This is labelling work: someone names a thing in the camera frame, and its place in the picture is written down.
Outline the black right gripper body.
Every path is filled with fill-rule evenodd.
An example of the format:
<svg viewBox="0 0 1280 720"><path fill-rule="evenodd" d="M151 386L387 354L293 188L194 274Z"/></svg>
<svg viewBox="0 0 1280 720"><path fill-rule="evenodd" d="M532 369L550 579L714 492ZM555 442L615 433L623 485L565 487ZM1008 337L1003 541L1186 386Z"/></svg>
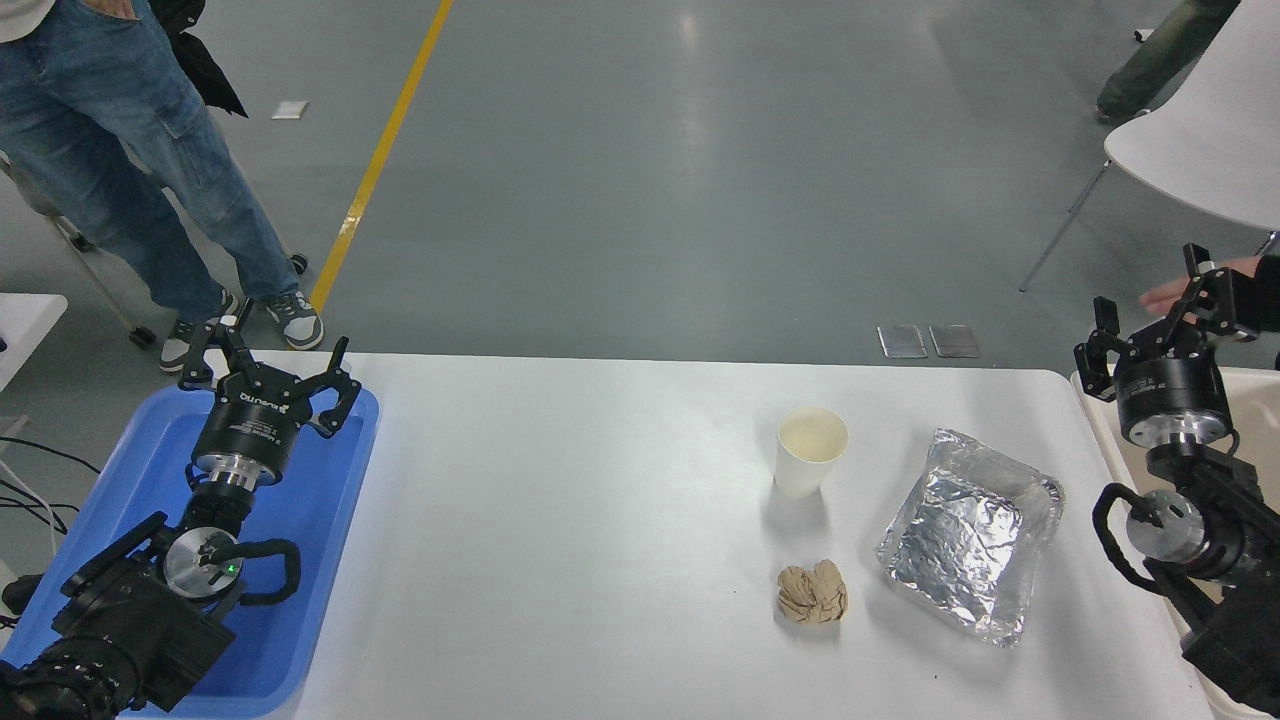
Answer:
<svg viewBox="0 0 1280 720"><path fill-rule="evenodd" d="M1125 341L1117 354L1114 387L1121 432L1233 432L1216 347L1170 356Z"/></svg>

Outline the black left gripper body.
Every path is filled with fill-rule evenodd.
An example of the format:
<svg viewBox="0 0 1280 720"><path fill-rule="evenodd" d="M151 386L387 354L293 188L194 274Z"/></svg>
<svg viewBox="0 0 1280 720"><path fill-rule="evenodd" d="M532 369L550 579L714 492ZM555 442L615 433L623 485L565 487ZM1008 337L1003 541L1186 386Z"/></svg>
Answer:
<svg viewBox="0 0 1280 720"><path fill-rule="evenodd" d="M310 401L297 395L297 375L266 372L252 379L243 372L224 375L215 401L191 454L192 462L211 471L223 457L246 457L262 473L283 473L291 460Z"/></svg>

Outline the person's hand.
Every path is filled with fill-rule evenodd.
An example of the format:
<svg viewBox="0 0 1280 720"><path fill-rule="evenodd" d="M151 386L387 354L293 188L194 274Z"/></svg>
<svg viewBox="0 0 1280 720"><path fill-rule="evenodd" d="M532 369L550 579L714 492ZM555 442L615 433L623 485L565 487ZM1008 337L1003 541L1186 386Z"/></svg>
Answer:
<svg viewBox="0 0 1280 720"><path fill-rule="evenodd" d="M1245 277L1254 277L1257 268L1263 258L1262 256L1247 256L1236 258L1233 260L1219 263L1217 266L1235 270ZM1190 283L1190 277L1184 275L1162 284L1153 287L1144 292L1139 299L1138 304L1152 316L1166 315L1172 305L1184 295L1188 284Z"/></svg>

